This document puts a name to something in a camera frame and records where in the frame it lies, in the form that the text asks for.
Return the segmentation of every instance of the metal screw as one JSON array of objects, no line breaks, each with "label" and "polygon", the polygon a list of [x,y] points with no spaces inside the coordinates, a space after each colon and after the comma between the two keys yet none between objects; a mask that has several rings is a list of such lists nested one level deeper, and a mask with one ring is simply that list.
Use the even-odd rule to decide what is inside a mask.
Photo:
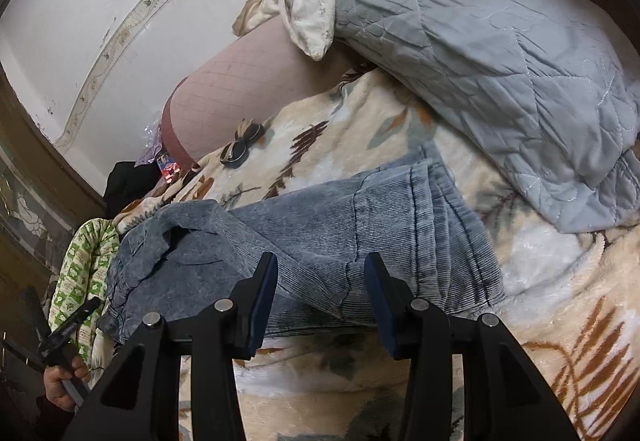
[{"label": "metal screw", "polygon": [[500,323],[500,320],[493,313],[485,313],[482,315],[482,323],[486,326],[494,327]]},{"label": "metal screw", "polygon": [[427,311],[429,309],[429,303],[423,298],[414,298],[411,301],[411,308],[416,311]]},{"label": "metal screw", "polygon": [[218,311],[229,311],[234,306],[234,301],[228,298],[221,298],[213,304],[213,307]]},{"label": "metal screw", "polygon": [[160,323],[160,313],[158,311],[152,311],[142,317],[142,323],[147,327],[155,327]]}]

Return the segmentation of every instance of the black tool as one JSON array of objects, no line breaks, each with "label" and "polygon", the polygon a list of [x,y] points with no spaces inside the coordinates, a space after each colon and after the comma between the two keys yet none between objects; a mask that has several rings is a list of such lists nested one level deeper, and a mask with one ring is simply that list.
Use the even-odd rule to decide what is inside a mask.
[{"label": "black tool", "polygon": [[180,356],[191,355],[194,441],[244,441],[232,359],[262,345],[278,281],[264,253],[251,278],[198,315],[165,322],[150,312],[120,349],[64,441],[177,441]]},{"label": "black tool", "polygon": [[25,289],[21,294],[21,299],[26,307],[31,325],[38,336],[38,342],[40,342],[38,345],[39,360],[37,361],[47,367],[60,365],[72,374],[71,379],[63,379],[62,384],[76,405],[80,407],[89,394],[89,387],[84,381],[73,375],[74,369],[71,362],[78,354],[78,347],[72,344],[70,339],[87,317],[100,307],[100,299],[94,296],[86,301],[53,332],[51,332],[49,323],[42,312],[35,289],[31,286]]},{"label": "black tool", "polygon": [[578,441],[544,377],[496,315],[446,315],[414,298],[377,253],[367,256],[364,274],[380,340],[396,360],[411,360],[399,441],[449,440],[453,354],[463,357],[465,441]]}]

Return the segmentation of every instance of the beige blanket with leaf pattern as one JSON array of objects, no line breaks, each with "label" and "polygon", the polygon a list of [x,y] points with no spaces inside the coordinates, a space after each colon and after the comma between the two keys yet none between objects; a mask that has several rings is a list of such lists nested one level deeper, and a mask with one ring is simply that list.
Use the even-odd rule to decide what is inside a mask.
[{"label": "beige blanket with leaf pattern", "polygon": [[[434,138],[500,261],[508,298],[494,312],[524,345],[580,437],[602,436],[638,381],[640,227],[558,233],[477,148],[379,69],[295,102],[265,125],[240,168],[224,168],[215,151],[174,200],[242,206],[352,176]],[[461,440],[462,366],[455,362],[452,439]],[[249,440],[397,436],[408,364],[391,360],[375,333],[266,339],[235,370]],[[180,381],[180,435],[187,441],[189,358]]]}]

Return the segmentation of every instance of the green printed fabric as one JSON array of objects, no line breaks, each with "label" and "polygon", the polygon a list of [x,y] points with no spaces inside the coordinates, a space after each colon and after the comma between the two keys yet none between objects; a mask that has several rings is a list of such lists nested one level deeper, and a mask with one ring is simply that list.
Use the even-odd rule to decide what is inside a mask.
[{"label": "green printed fabric", "polygon": [[60,278],[49,310],[49,326],[56,329],[86,300],[97,296],[102,304],[79,327],[72,339],[80,356],[89,364],[95,329],[107,293],[105,278],[120,240],[115,227],[105,219],[92,219],[76,232],[66,250]]}]

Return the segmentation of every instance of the human hand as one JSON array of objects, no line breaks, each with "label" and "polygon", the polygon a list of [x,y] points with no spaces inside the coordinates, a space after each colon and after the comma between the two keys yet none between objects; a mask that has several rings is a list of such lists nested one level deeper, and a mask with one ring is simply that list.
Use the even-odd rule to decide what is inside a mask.
[{"label": "human hand", "polygon": [[[81,357],[75,357],[71,362],[71,366],[74,368],[74,374],[76,377],[80,378],[85,383],[89,381],[89,369],[87,369],[87,366],[84,364]],[[55,367],[47,367],[44,370],[44,388],[46,396],[47,399],[56,407],[68,412],[73,412],[76,404],[73,401],[73,398],[67,394],[66,389],[62,384],[63,379],[71,379],[71,373],[69,371],[65,371],[59,365],[56,365]]]}]

